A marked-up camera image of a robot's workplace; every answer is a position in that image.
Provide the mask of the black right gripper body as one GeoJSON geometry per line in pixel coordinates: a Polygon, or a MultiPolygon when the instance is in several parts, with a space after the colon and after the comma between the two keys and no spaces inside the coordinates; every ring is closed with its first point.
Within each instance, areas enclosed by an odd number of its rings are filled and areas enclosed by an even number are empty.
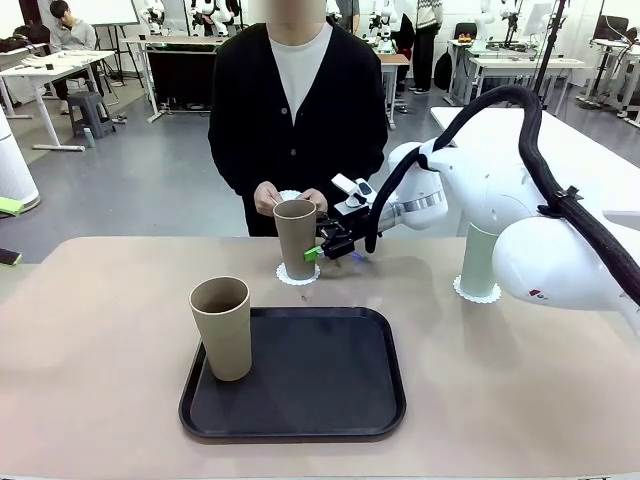
{"type": "Polygon", "coordinates": [[[331,260],[353,253],[356,250],[355,244],[359,240],[364,241],[367,253],[375,252],[375,237],[370,235],[372,226],[369,209],[358,209],[346,215],[337,213],[330,218],[336,219],[341,225],[341,230],[335,236],[322,238],[320,246],[325,249],[331,260]]]}

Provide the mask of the person's left hand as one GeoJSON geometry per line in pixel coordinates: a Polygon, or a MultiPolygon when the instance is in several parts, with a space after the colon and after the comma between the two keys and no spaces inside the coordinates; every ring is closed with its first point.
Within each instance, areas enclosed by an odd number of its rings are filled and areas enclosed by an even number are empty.
{"type": "Polygon", "coordinates": [[[305,190],[298,196],[298,199],[312,202],[315,205],[316,211],[319,213],[328,212],[328,202],[326,197],[315,188],[305,190]]]}

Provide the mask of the person's right hand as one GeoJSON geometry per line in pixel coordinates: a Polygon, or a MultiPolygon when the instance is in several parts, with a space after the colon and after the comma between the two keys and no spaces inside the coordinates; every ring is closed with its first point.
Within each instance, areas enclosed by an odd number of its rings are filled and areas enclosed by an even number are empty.
{"type": "Polygon", "coordinates": [[[260,183],[254,192],[254,204],[256,211],[272,217],[274,208],[282,202],[278,189],[269,181],[260,183]]]}

